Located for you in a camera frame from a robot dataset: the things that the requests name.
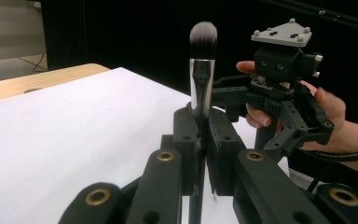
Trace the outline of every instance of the brush handle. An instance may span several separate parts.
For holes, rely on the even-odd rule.
[[[199,127],[209,118],[213,70],[214,60],[190,59],[191,112]]]

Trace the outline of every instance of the black cable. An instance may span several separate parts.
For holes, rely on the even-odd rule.
[[[330,154],[320,151],[306,151],[306,150],[302,150],[302,151],[305,154],[322,161],[335,161],[335,162],[358,161],[358,153],[338,155],[338,154]]]
[[[324,178],[325,175],[327,175],[327,173],[329,173],[334,168],[334,166],[336,166],[336,164],[337,163],[335,161],[330,161],[327,165],[325,165],[322,171],[313,178],[312,182],[307,188],[307,191],[313,192],[318,183]]]
[[[40,57],[39,62],[34,66],[34,69],[32,70],[33,72],[46,72],[47,70],[43,70],[43,71],[36,71],[37,67],[40,67],[39,64],[42,62],[43,58],[45,57],[45,54],[42,54],[42,57]]]

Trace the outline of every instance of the white paper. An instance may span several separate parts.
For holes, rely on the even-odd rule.
[[[0,224],[55,224],[83,188],[129,184],[189,101],[124,68],[1,100]],[[234,126],[252,148],[255,129]],[[206,178],[202,223],[238,223],[232,198],[210,192]]]

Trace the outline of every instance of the wall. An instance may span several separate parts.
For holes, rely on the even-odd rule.
[[[33,1],[0,0],[0,60],[43,53],[41,10]]]

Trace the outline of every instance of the human finger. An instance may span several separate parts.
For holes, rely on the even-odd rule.
[[[255,62],[254,61],[238,62],[236,66],[240,72],[243,72],[246,74],[254,74],[255,73]]]
[[[261,126],[261,124],[259,122],[257,122],[257,120],[253,119],[252,116],[250,116],[249,114],[246,115],[246,121],[248,122],[248,124],[254,128],[261,128],[263,126]]]
[[[256,109],[249,104],[246,104],[246,110],[248,111],[248,115],[260,125],[267,127],[271,124],[271,116],[268,113]]]

